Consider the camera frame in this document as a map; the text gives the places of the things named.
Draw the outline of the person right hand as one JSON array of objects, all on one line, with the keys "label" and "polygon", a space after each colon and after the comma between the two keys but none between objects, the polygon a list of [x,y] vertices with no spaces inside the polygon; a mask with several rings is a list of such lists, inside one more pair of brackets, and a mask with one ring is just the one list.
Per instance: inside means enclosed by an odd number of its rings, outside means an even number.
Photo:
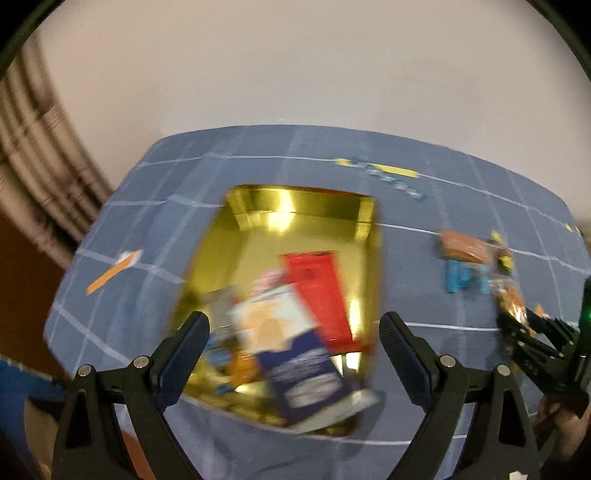
[{"label": "person right hand", "polygon": [[575,454],[590,426],[590,407],[579,417],[555,398],[544,396],[539,403],[534,425],[551,424],[557,431],[550,458],[568,461]]}]

